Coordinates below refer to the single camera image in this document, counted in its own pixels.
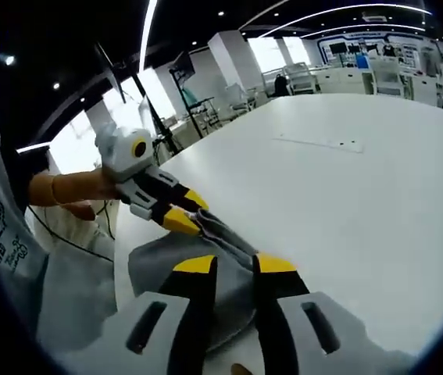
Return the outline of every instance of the gray cloth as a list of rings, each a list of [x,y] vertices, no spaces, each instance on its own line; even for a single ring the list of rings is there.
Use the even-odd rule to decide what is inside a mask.
[[[88,250],[112,247],[100,236]],[[1,152],[0,280],[20,319],[51,353],[89,345],[116,313],[113,263],[64,242],[46,252],[16,205]]]
[[[230,340],[254,317],[252,256],[256,250],[206,210],[195,214],[202,236],[171,232],[129,255],[134,294],[159,291],[173,268],[186,259],[215,255],[218,260],[215,322],[209,349]]]

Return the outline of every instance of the window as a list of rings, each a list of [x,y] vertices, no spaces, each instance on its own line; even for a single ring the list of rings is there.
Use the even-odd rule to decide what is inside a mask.
[[[153,104],[159,117],[169,118],[174,116],[173,105],[169,100],[162,84],[160,83],[157,74],[154,69],[147,69],[138,74],[138,77],[145,88],[148,95],[148,100]],[[140,113],[138,110],[139,105],[143,101],[138,87],[134,83],[132,78],[128,78],[122,82],[122,89],[126,97],[126,103],[122,101],[120,94],[112,88],[103,94],[103,102],[106,108],[109,110],[110,115],[115,121],[118,127],[125,127],[127,129],[136,129],[144,127],[147,129],[153,137],[156,136],[155,126],[153,121],[145,121],[143,124],[141,121]]]
[[[56,135],[49,145],[49,151],[61,173],[93,170],[101,163],[95,146],[96,134],[86,112],[73,118]]]
[[[143,100],[143,97],[132,78],[128,78],[122,82],[122,89],[126,102],[124,103],[117,90],[112,88],[103,94],[105,107],[109,110],[110,116],[115,121],[117,127],[124,127],[126,129],[142,128],[143,124],[141,123],[138,106]],[[155,129],[148,130],[152,135],[155,135]]]
[[[305,63],[306,65],[312,65],[308,52],[300,37],[284,37],[284,43],[289,50],[293,63]]]
[[[166,90],[162,86],[157,73],[154,69],[148,68],[138,74],[138,78],[145,88],[148,99],[152,103],[153,107],[157,111],[159,117],[168,119],[171,116],[176,115],[174,111],[173,103],[171,103],[167,96]]]
[[[254,52],[262,73],[285,66],[284,57],[272,37],[249,38],[248,43]]]

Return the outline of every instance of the blue object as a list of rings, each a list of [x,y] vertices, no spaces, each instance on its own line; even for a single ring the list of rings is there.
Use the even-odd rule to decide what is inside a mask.
[[[367,57],[365,55],[356,56],[356,65],[359,69],[369,69],[369,63],[367,62]]]
[[[192,107],[196,102],[198,102],[195,95],[193,95],[193,93],[186,87],[181,88],[181,90],[183,91],[184,100],[186,100],[189,107]]]

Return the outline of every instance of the black ceiling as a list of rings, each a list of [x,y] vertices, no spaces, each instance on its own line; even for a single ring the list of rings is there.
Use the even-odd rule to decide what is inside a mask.
[[[90,92],[87,100],[74,100],[58,121],[41,138],[42,124],[68,98],[77,99],[77,92],[102,72],[94,52],[99,42],[114,63],[134,56],[138,58],[141,29],[148,1],[112,0],[110,2],[79,0],[39,2],[22,7],[10,2],[0,7],[0,52],[14,55],[15,64],[0,62],[0,121],[2,131],[15,147],[52,138],[57,131],[84,107],[88,108],[110,88],[103,80]],[[338,6],[362,4],[359,1],[303,0],[159,0],[149,38],[147,66],[160,66],[174,59],[182,50],[200,48],[218,31],[234,30],[272,5],[279,6],[244,26],[247,38],[257,37],[281,24],[309,14]],[[397,1],[422,7],[421,1]],[[377,9],[393,16],[393,23],[426,28],[430,36],[441,32],[431,17],[400,9]],[[274,37],[307,34],[324,28],[362,22],[361,9],[349,9],[295,23]],[[58,91],[52,89],[60,83]]]

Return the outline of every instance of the white tabletop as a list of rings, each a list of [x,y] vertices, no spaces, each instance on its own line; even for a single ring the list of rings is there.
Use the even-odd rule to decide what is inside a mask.
[[[442,328],[442,109],[385,96],[279,98],[163,169],[257,249],[291,260],[385,349],[416,355]],[[165,233],[121,205],[119,308],[133,298],[130,251]],[[229,373],[237,360],[263,373],[254,331],[206,368]]]

